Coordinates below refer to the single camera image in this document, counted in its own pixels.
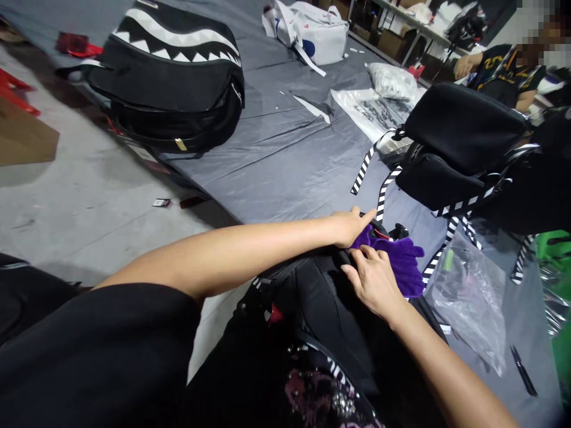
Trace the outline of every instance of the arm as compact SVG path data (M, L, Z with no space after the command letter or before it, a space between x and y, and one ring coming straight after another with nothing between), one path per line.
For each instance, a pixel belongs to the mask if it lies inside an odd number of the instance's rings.
M353 284L355 293L390 325L413 355L451 425L462 428L517 427L516 420L501 401L403 298L388 254L367 246L350 252L357 269L349 265L341 268Z
M95 288L151 282L199 303L243 284L272 266L315 248L347 248L375 215L359 207L322 219L241 225L209 231L144 254Z
M464 78L470 74L477 66L482 63L483 58L483 53L461 57L454 68L454 76L456 77L456 80Z
M534 103L535 95L537 95L536 90L522 92L517 99L516 110L525 113L529 106Z

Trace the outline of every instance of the wall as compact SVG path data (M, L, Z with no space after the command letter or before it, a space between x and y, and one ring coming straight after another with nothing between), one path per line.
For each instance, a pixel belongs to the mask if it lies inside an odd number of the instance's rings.
M538 30L539 23L546 20L548 15L549 10L537 5L534 6L534 0L523 0L516 13L513 14L488 47L502 43L524 43L525 37L533 36L532 31ZM544 63L548 67L552 65L556 67L571 66L571 45L559 45L555 51L546 52Z

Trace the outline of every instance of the white tote bag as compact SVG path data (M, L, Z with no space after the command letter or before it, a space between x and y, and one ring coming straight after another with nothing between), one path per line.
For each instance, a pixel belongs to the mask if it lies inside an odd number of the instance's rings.
M274 7L262 15L262 24L268 37L298 51L308 66L322 76L325 72L317 65L343 59L349 25L335 6L324 11L305 2L287 7L275 0Z

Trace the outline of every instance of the hand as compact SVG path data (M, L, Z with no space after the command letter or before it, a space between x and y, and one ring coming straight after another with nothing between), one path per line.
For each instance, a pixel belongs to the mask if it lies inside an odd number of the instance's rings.
M389 324L395 322L406 311L407 301L394 279L388 254L369 246L360 246L358 250L352 248L349 253L357 263L357 269L342 265L341 270L353 284L357 297Z
M470 64L467 59L460 58L456 63L456 69L454 71L454 76L456 80L466 77L468 74L472 72L473 65Z
M376 211L371 210L362 217L359 216L360 212L359 207L354 206L350 212L338 211L327 217L337 247L349 248L367 224L373 220Z

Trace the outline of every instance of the pen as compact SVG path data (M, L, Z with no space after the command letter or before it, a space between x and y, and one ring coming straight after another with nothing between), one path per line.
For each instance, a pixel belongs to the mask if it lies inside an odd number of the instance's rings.
M522 377L525 389L528 390L529 395L537 396L537 391L534 388L534 384L531 383L531 379L529 378L528 372L525 370L525 367L523 366L522 359L519 357L519 353L517 352L516 347L510 346L510 349L512 351L513 359L516 362L519 375Z

